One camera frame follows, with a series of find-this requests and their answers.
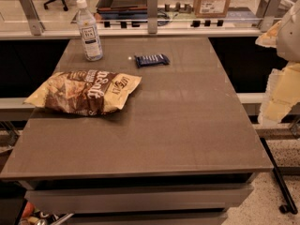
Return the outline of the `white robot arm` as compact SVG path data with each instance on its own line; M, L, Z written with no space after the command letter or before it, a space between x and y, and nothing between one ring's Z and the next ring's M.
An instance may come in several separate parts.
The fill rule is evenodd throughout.
M300 1L255 43L275 48L277 55L287 61L282 70L272 69L260 107L258 122L273 127L300 102Z

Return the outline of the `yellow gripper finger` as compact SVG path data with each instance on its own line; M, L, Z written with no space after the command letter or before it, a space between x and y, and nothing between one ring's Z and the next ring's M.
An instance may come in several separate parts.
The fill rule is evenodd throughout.
M282 70L273 68L258 117L263 126L274 126L300 102L300 64L289 62Z
M265 33L261 34L255 41L256 45L265 47L265 48L276 48L277 46L277 37L278 29L281 22L275 23L270 29Z

